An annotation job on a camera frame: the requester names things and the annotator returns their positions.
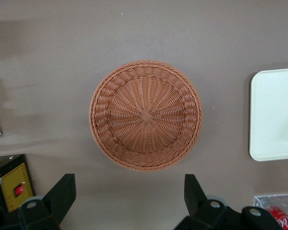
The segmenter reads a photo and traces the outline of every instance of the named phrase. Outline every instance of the wicker basket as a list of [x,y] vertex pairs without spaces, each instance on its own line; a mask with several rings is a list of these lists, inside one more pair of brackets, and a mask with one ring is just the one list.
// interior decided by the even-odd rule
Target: wicker basket
[[93,137],[115,163],[156,171],[181,160],[198,139],[202,106],[192,83],[172,66],[130,62],[108,74],[90,106]]

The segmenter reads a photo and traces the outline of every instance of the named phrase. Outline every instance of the white tray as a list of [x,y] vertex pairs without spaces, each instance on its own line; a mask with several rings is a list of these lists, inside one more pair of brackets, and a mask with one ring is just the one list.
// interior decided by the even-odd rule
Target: white tray
[[257,73],[251,81],[250,155],[288,159],[288,69]]

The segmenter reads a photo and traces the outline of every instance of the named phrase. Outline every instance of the red button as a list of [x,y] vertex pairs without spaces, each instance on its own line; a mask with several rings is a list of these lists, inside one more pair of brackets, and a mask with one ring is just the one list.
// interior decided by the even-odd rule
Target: red button
[[18,197],[23,192],[24,192],[24,187],[22,185],[19,185],[14,189],[15,197]]

